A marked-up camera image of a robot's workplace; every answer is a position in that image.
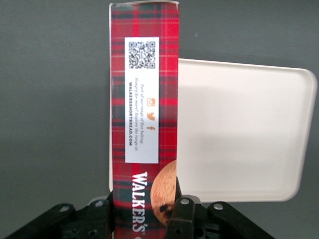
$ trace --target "qr code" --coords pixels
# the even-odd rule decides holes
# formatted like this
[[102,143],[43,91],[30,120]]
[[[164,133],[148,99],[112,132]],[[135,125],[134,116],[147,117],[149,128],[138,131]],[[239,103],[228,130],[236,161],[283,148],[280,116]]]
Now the qr code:
[[129,68],[155,69],[155,42],[129,42]]

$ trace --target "gray wall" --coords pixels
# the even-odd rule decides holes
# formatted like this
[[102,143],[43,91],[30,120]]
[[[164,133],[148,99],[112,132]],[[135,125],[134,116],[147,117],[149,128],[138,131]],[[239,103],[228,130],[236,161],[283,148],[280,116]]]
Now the gray wall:
[[[0,1],[0,238],[55,204],[109,193],[108,4]],[[319,77],[319,1],[183,0],[180,57]],[[319,235],[318,100],[299,193],[232,204],[278,239]]]

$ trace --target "red tartan pattern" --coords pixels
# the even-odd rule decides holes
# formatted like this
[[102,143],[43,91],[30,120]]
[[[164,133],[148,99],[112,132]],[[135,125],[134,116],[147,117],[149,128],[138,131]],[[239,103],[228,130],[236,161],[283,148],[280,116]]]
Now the red tartan pattern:
[[[111,5],[111,91],[113,200],[116,239],[163,238],[165,228],[153,214],[152,181],[177,152],[177,71],[179,9],[172,2]],[[159,37],[159,163],[125,163],[125,37]],[[145,233],[132,231],[132,175],[148,172]]]

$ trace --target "white tray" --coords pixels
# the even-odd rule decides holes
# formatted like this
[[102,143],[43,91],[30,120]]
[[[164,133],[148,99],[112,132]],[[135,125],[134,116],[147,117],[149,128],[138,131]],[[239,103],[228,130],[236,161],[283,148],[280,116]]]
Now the white tray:
[[[293,197],[302,175],[315,76],[305,69],[186,59],[179,60],[178,72],[182,193],[203,202]],[[112,165],[109,185],[111,190]]]

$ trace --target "white label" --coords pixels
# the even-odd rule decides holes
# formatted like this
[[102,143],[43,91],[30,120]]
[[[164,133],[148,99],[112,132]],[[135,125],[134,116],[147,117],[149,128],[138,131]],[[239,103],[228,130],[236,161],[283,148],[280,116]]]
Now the white label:
[[125,37],[126,163],[159,163],[159,43]]

